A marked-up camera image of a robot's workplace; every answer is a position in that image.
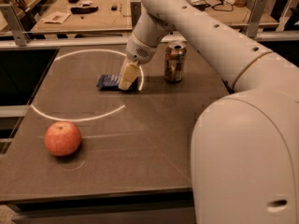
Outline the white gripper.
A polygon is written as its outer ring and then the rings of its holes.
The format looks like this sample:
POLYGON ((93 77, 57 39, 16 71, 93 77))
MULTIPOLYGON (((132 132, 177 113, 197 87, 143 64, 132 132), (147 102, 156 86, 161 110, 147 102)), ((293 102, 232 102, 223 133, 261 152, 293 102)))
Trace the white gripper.
POLYGON ((139 76, 140 64, 148 63, 157 50, 157 39, 132 33, 126 45, 126 57, 120 72, 119 88, 127 91, 139 76))

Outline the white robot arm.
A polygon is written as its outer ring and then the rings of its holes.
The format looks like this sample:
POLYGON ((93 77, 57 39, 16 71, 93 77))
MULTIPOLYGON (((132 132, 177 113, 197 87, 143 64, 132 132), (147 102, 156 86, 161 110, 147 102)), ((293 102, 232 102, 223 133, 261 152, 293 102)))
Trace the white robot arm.
POLYGON ((121 89, 175 29, 233 91, 193 128, 197 224, 299 224, 299 69, 190 0, 141 3, 145 11, 127 43, 121 89))

